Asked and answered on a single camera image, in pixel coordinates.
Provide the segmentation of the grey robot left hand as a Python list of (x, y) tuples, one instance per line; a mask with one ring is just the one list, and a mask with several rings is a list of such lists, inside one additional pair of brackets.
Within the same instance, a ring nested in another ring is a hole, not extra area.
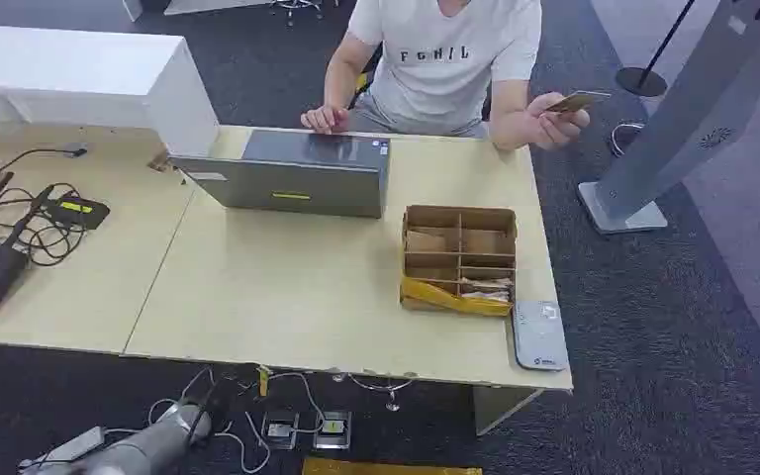
[(262, 400), (262, 377), (269, 374), (256, 364), (206, 366), (194, 400), (209, 416), (212, 431), (226, 428), (235, 414), (249, 411)]

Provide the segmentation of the person's left hand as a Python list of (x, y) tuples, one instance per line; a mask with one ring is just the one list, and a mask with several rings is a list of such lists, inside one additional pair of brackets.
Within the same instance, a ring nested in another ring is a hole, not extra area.
[(569, 144), (590, 125), (590, 115), (584, 109), (566, 113), (548, 111), (549, 107), (564, 99), (563, 94), (550, 92), (529, 103), (526, 112), (531, 116), (531, 144), (547, 150), (556, 149)]

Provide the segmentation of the person's right hand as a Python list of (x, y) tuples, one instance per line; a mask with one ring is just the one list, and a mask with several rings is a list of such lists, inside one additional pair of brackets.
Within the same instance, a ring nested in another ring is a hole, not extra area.
[(304, 112), (300, 121), (305, 128), (317, 134), (340, 134), (347, 130), (348, 113), (341, 107), (323, 105)]

